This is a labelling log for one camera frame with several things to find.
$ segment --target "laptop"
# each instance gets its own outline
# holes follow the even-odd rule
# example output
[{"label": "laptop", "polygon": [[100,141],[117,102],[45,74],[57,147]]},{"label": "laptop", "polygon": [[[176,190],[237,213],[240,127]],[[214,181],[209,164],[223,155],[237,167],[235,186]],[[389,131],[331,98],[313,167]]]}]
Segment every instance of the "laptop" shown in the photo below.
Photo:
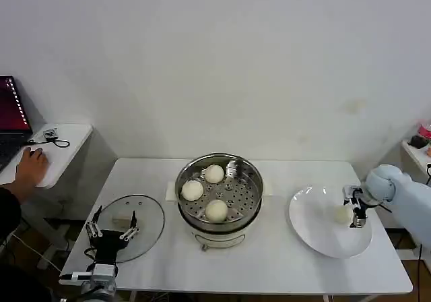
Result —
[{"label": "laptop", "polygon": [[0,76],[0,171],[32,134],[14,78]]}]

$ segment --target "white plate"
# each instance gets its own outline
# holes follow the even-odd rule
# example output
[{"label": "white plate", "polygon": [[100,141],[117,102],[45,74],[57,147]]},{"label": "white plate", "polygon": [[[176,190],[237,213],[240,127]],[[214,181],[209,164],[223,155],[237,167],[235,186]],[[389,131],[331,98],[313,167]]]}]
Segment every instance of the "white plate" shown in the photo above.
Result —
[{"label": "white plate", "polygon": [[370,245],[371,223],[367,222],[364,228],[336,223],[334,209],[342,204],[341,188],[310,186],[292,198],[286,214],[295,231],[311,248],[329,257],[350,258]]}]

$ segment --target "laptop screen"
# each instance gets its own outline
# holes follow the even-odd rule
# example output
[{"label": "laptop screen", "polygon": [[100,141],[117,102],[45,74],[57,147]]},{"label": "laptop screen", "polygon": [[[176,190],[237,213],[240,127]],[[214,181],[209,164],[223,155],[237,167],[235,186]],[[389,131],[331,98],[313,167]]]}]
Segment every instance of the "laptop screen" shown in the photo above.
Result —
[{"label": "laptop screen", "polygon": [[0,76],[0,130],[30,130],[11,76]]}]

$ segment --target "laptop keyboard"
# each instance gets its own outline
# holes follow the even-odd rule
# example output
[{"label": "laptop keyboard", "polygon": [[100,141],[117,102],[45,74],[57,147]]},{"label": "laptop keyboard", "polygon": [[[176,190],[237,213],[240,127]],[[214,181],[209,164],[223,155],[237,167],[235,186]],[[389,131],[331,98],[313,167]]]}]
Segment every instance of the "laptop keyboard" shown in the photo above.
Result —
[{"label": "laptop keyboard", "polygon": [[27,139],[27,135],[0,134],[0,170],[6,167]]}]

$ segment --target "steamed bun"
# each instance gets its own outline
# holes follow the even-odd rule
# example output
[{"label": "steamed bun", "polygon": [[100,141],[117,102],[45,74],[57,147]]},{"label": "steamed bun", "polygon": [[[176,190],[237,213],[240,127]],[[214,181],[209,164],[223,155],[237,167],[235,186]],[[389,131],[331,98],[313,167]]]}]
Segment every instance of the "steamed bun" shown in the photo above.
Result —
[{"label": "steamed bun", "polygon": [[203,186],[198,181],[187,181],[181,189],[181,194],[187,201],[198,200],[203,194]]},{"label": "steamed bun", "polygon": [[212,200],[205,208],[205,215],[210,222],[223,222],[228,216],[228,206],[221,200]]},{"label": "steamed bun", "polygon": [[349,204],[345,206],[337,206],[334,209],[334,220],[339,224],[351,224],[353,215],[352,207]]},{"label": "steamed bun", "polygon": [[224,169],[220,165],[210,165],[205,170],[205,180],[209,183],[223,181]]}]

